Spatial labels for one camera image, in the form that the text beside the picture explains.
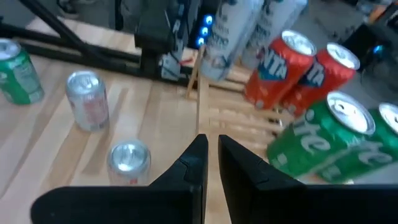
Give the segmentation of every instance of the orange soda can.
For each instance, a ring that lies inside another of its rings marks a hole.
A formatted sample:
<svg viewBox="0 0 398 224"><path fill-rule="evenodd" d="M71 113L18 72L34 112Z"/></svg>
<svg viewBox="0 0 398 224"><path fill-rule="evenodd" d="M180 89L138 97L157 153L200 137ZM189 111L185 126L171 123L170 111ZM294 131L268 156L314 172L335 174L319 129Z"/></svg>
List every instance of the orange soda can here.
<svg viewBox="0 0 398 224"><path fill-rule="evenodd" d="M317 49L304 35L285 30L262 49L262 60L244 89L244 96L259 109L271 109L312 66Z"/></svg>

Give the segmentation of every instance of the red can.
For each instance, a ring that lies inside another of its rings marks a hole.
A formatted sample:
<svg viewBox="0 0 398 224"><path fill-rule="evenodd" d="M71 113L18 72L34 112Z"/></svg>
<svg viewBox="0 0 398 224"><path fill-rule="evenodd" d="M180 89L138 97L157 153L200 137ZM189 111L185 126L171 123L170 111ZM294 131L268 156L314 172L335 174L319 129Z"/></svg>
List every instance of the red can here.
<svg viewBox="0 0 398 224"><path fill-rule="evenodd" d="M282 99L282 106L300 116L313 103L352 79L360 67L358 58L345 47L329 43L315 56L312 68Z"/></svg>
<svg viewBox="0 0 398 224"><path fill-rule="evenodd" d="M272 41L257 70L251 75L244 95L259 109L273 108L308 71L317 50L304 35L285 30Z"/></svg>

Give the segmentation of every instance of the green soda can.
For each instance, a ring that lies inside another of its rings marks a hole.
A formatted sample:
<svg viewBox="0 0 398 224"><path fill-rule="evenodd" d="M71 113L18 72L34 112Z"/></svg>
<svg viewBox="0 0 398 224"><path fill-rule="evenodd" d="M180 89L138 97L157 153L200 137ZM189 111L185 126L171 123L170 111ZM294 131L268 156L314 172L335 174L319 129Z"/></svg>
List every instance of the green soda can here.
<svg viewBox="0 0 398 224"><path fill-rule="evenodd" d="M333 91L287 127L268 145L266 153L274 167L301 178L316 173L343 149L362 141L374 130L372 116L361 104Z"/></svg>
<svg viewBox="0 0 398 224"><path fill-rule="evenodd" d="M330 183L341 183L388 166L398 160L398 107L382 103L369 110L376 124L372 136L366 136L357 146L350 147L317 175Z"/></svg>
<svg viewBox="0 0 398 224"><path fill-rule="evenodd" d="M15 41L0 39L0 88L7 101L26 105L44 97L27 52Z"/></svg>

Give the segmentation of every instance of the black metal stand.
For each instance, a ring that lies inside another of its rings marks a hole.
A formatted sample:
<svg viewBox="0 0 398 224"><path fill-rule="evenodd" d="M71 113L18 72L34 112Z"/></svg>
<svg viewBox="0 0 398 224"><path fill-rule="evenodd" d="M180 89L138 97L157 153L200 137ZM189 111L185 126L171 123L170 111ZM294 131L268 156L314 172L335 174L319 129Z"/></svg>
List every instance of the black metal stand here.
<svg viewBox="0 0 398 224"><path fill-rule="evenodd" d="M31 10L36 16L39 16L47 23L60 37L55 37L40 32L11 26L1 22L0 17L0 37L14 38L18 37L25 40L34 40L39 45L21 42L23 48L30 54L48 57L51 59L78 63L90 67L96 67L112 72L125 73L135 77L150 78L151 80L159 80L162 82L173 83L177 85L187 86L188 79L181 78L178 81L163 79L159 72L155 72L153 68L147 65L131 66L128 63L141 62L141 55L134 55L118 50L99 47L83 42L76 34L74 34L65 24L60 22L48 9L46 9L38 0L19 0L25 7ZM54 47L63 47L70 50L55 50ZM182 67L181 72L190 75L192 68Z"/></svg>

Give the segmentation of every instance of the white can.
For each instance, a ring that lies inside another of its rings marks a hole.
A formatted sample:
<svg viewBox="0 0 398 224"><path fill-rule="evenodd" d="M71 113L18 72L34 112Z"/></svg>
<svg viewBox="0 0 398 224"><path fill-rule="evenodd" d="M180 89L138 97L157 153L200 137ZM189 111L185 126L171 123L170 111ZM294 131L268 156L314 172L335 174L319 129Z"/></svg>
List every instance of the white can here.
<svg viewBox="0 0 398 224"><path fill-rule="evenodd" d="M242 65L254 70L260 64L259 51L292 27L308 0L266 0L260 18L242 53Z"/></svg>
<svg viewBox="0 0 398 224"><path fill-rule="evenodd" d="M264 0L222 0L206 43L200 73L213 80L226 78L260 15Z"/></svg>
<svg viewBox="0 0 398 224"><path fill-rule="evenodd" d="M150 151L140 140L117 144L108 154L108 175L111 185L148 184Z"/></svg>
<svg viewBox="0 0 398 224"><path fill-rule="evenodd" d="M96 131L109 124L105 83L95 72L73 72L68 77L66 93L81 129Z"/></svg>

